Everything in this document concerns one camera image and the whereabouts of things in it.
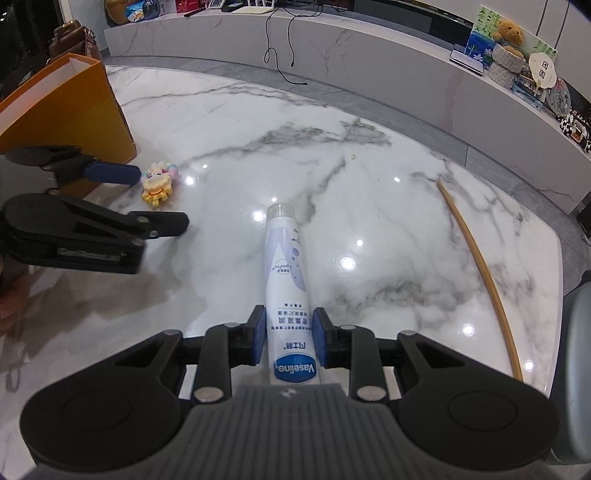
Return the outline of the white Vaseline tube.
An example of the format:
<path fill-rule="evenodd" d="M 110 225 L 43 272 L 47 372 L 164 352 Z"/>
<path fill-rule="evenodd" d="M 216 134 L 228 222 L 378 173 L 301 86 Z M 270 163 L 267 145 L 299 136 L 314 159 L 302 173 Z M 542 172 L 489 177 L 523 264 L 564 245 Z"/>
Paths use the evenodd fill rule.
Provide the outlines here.
<path fill-rule="evenodd" d="M 266 211 L 266 339 L 270 382 L 318 384 L 311 310 L 304 280 L 301 232 L 294 208 L 275 203 Z"/>

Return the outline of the orange cardboard storage box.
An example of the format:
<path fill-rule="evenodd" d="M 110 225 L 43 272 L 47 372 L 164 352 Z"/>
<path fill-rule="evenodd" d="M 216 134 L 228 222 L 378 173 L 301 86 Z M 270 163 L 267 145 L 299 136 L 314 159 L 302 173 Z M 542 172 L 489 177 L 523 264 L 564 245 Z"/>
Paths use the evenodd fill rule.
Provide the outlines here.
<path fill-rule="evenodd" d="M 134 139 L 101 61 L 67 54 L 1 102 L 1 153 L 22 147 L 77 147 L 126 165 Z"/>

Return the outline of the brown bucket handbag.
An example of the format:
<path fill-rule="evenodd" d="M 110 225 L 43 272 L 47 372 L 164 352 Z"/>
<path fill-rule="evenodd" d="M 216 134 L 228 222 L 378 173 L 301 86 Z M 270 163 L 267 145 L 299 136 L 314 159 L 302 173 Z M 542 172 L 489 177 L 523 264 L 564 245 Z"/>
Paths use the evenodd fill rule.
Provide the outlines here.
<path fill-rule="evenodd" d="M 68 21 L 54 30 L 48 62 L 69 53 L 102 60 L 94 33 L 77 20 Z"/>

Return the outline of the long wooden stick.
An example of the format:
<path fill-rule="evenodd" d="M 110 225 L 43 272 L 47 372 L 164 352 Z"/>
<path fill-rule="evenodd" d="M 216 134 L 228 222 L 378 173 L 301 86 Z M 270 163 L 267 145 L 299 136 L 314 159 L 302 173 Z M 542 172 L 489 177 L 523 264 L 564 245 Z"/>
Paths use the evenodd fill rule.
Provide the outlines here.
<path fill-rule="evenodd" d="M 460 231 L 462 232 L 464 239 L 468 245 L 468 248 L 471 252 L 471 255 L 477 265 L 477 268 L 480 272 L 482 277 L 483 283 L 486 287 L 488 292 L 491 304 L 493 306 L 499 328 L 504 340 L 504 344 L 506 347 L 509 363 L 511 366 L 512 376 L 518 380 L 523 382 L 523 370 L 517 350 L 517 346 L 515 343 L 515 339 L 513 336 L 513 332 L 502 303 L 500 294 L 498 292 L 497 286 L 495 284 L 494 278 L 491 274 L 491 271 L 486 263 L 486 260 L 470 230 L 468 224 L 464 220 L 460 210 L 456 206 L 452 195 L 446 189 L 446 186 L 441 180 L 437 181 L 437 187 L 440 193 L 442 194 L 452 216 L 454 217 L 456 223 L 458 224 Z"/>

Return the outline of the grey round stool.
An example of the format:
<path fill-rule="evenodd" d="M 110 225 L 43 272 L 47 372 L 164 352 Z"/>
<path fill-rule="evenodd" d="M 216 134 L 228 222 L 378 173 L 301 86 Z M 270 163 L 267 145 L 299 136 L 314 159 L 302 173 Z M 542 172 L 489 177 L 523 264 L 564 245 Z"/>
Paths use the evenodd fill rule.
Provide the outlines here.
<path fill-rule="evenodd" d="M 550 395 L 559 414 L 552 448 L 560 464 L 590 461 L 590 272 L 563 301 L 560 344 Z"/>

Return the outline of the white marble TV console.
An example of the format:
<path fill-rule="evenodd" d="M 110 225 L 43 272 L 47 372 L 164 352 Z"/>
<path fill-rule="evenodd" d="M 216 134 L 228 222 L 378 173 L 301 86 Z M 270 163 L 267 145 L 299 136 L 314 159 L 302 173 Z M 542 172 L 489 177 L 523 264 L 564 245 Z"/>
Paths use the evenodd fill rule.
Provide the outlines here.
<path fill-rule="evenodd" d="M 558 122 L 447 49 L 384 26 L 322 14 L 293 19 L 208 10 L 105 30 L 115 57 L 252 65 L 339 87 L 392 106 L 469 144 L 566 213 L 590 197 L 590 157 Z"/>

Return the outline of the white laptop on console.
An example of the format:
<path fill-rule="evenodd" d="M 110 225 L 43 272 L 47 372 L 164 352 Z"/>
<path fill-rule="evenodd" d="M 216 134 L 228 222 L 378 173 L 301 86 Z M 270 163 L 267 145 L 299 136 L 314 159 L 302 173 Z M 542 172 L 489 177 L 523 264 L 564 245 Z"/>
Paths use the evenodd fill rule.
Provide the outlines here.
<path fill-rule="evenodd" d="M 473 58 L 470 55 L 467 55 L 461 45 L 454 45 L 449 59 L 452 63 L 455 63 L 478 76 L 484 75 L 484 65 L 482 61 L 478 58 Z"/>

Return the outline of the teddy bear in basket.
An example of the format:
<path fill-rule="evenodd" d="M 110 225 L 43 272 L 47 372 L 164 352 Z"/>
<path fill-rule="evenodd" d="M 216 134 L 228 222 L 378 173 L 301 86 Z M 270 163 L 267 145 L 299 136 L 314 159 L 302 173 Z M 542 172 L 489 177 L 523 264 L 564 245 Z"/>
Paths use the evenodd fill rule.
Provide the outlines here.
<path fill-rule="evenodd" d="M 524 36 L 521 27 L 512 20 L 501 20 L 492 33 L 495 42 L 489 77 L 500 86 L 511 89 L 525 65 L 525 56 L 520 50 Z"/>

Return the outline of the round paper fan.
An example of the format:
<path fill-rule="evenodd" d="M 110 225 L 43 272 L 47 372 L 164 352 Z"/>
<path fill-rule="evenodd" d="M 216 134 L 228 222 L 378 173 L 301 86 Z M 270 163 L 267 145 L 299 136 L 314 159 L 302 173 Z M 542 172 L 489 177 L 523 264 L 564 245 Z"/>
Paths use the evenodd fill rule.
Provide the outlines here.
<path fill-rule="evenodd" d="M 536 87 L 551 89 L 557 81 L 557 74 L 552 58 L 544 52 L 530 54 L 528 65 Z"/>

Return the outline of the yellow sun keychain toy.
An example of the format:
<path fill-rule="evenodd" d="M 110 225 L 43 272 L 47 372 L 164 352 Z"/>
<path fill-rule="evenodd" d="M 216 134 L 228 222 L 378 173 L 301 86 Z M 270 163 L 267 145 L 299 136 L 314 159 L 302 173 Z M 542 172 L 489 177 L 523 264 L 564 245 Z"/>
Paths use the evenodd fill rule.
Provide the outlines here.
<path fill-rule="evenodd" d="M 158 208 L 173 193 L 173 182 L 178 175 L 175 164 L 160 161 L 152 163 L 141 175 L 141 199 L 151 208 Z"/>

